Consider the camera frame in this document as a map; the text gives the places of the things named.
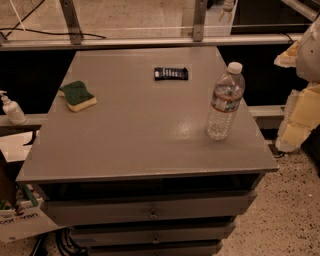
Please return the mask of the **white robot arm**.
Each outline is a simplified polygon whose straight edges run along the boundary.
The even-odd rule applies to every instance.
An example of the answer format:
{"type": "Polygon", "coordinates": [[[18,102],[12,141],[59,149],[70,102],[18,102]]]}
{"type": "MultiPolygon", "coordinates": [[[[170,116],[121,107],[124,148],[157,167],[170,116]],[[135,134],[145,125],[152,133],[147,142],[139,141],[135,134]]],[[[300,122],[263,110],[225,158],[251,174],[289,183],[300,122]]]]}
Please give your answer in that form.
{"type": "Polygon", "coordinates": [[[296,56],[297,75],[308,81],[320,82],[320,16],[303,34],[296,56]]]}

